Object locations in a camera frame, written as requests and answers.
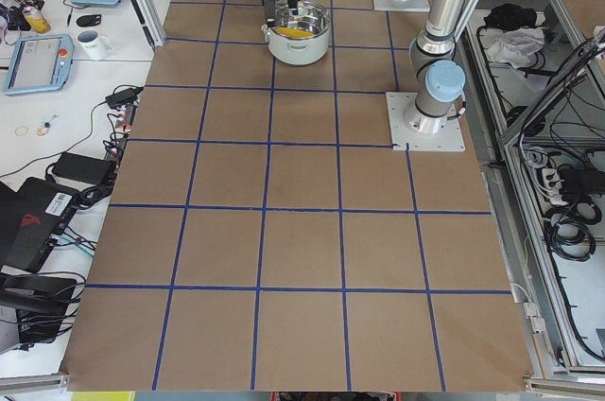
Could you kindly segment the white mug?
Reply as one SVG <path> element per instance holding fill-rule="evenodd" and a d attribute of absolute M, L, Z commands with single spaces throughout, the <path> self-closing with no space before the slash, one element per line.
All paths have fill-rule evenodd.
<path fill-rule="evenodd" d="M 113 51 L 109 37 L 95 30 L 81 31 L 77 40 L 87 56 L 93 61 L 102 61 Z"/>

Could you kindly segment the yellow corn cob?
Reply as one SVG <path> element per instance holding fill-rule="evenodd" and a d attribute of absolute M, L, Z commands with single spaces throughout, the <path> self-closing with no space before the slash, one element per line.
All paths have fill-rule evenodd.
<path fill-rule="evenodd" d="M 315 36 L 312 31 L 296 27 L 279 26 L 275 28 L 275 31 L 278 34 L 291 39 L 306 39 Z"/>

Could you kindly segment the white crumpled cloth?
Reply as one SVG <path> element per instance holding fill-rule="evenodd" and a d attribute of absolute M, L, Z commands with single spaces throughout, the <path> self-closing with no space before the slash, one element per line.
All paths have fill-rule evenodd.
<path fill-rule="evenodd" d="M 537 53 L 545 46 L 545 34 L 540 28 L 519 28 L 504 32 L 487 49 L 489 61 L 507 63 L 513 68 L 534 64 Z"/>

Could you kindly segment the black laptop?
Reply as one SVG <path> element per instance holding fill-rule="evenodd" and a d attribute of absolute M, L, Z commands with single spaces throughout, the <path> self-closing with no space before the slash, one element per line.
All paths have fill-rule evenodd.
<path fill-rule="evenodd" d="M 18 227 L 3 264 L 38 272 L 76 212 L 79 191 L 48 180 L 29 177 L 16 192 Z"/>

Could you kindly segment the black power brick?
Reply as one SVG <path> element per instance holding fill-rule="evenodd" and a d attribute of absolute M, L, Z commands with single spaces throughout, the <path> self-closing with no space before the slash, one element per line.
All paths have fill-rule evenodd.
<path fill-rule="evenodd" d="M 63 179 L 91 185 L 105 183 L 114 173 L 116 162 L 63 152 L 51 173 Z"/>

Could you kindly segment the pale green cooking pot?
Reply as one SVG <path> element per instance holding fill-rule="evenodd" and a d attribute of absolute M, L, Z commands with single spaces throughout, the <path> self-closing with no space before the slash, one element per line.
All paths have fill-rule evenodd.
<path fill-rule="evenodd" d="M 327 52 L 331 18 L 325 6 L 316 0 L 300 0 L 297 15 L 291 13 L 286 0 L 281 0 L 276 4 L 275 26 L 263 24 L 261 32 L 277 60 L 307 65 Z"/>

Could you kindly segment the black power adapter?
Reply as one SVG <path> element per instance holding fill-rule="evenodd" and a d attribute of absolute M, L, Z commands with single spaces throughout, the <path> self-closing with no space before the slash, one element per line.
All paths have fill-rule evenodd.
<path fill-rule="evenodd" d="M 105 102 L 111 109 L 118 109 L 135 102 L 142 92 L 143 87 L 128 87 L 106 96 Z"/>

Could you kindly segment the lower blue teach pendant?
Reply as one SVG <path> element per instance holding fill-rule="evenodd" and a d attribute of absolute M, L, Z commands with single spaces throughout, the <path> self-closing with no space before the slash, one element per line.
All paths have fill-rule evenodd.
<path fill-rule="evenodd" d="M 74 43 L 67 34 L 20 38 L 13 50 L 4 94 L 60 90 L 68 80 L 73 54 Z"/>

